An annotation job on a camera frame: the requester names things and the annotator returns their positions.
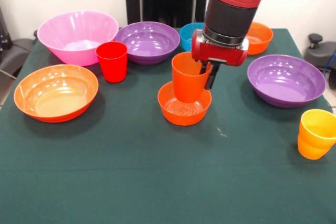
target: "stacked cups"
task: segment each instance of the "stacked cups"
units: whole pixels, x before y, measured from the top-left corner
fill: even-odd
[[[173,81],[165,84],[157,95],[162,113],[171,123],[188,126],[205,116],[212,99],[211,93],[204,89],[211,64],[204,74],[200,74],[201,67],[191,52],[182,52],[173,58]]]

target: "cable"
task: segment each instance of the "cable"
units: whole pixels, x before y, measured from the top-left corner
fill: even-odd
[[[6,76],[8,76],[8,77],[10,77],[10,78],[12,78],[12,79],[14,79],[14,80],[16,80],[16,77],[15,77],[15,76],[12,76],[10,73],[7,73],[7,72],[5,72],[5,71],[2,70],[2,69],[0,69],[0,73],[3,73],[4,75],[6,75]]]
[[[335,57],[336,57],[336,50],[335,50],[335,52],[333,53],[333,55],[332,55],[332,57],[331,57],[329,63],[326,65],[326,67],[325,67],[324,70],[323,70],[323,75],[324,75],[324,77],[325,77],[326,72],[327,72],[327,70],[329,69],[330,65],[331,65],[332,62],[334,61]]]

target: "pink bowl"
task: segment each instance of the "pink bowl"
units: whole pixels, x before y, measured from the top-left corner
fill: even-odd
[[[66,64],[89,66],[98,62],[96,48],[113,41],[119,30],[111,16],[92,10],[57,15],[37,30],[37,38]]]

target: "purple bowl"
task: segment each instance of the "purple bowl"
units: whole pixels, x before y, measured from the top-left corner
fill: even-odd
[[[247,77],[256,93],[280,108],[296,108],[320,97],[326,82],[312,64],[287,55],[267,55],[253,61]]]
[[[114,41],[127,46],[131,61],[141,65],[154,65],[170,56],[180,44],[180,36],[166,24],[138,22],[120,29]]]

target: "plastic bowl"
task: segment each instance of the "plastic bowl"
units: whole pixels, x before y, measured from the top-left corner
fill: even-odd
[[[128,59],[154,65],[167,59],[180,43],[179,33],[158,22],[138,22],[120,29],[114,39],[128,48]]]
[[[191,51],[191,41],[196,29],[203,29],[204,23],[190,23],[180,30],[182,47],[185,51]]]
[[[45,21],[37,37],[65,64],[89,66],[98,62],[96,48],[112,41],[118,29],[117,21],[105,13],[79,10]]]
[[[180,126],[193,125],[202,120],[211,104],[211,99],[210,91],[204,90],[198,101],[181,102],[174,95],[172,81],[162,86],[157,95],[163,116],[169,122]]]
[[[249,41],[248,54],[257,55],[264,52],[271,40],[273,31],[267,26],[253,22],[247,32],[246,38]]]
[[[288,55],[267,55],[247,69],[249,82],[266,102],[280,108],[303,106],[320,97],[326,83],[312,64]]]
[[[15,105],[48,123],[69,121],[82,114],[98,92],[97,77],[75,65],[54,65],[25,77],[14,91]]]

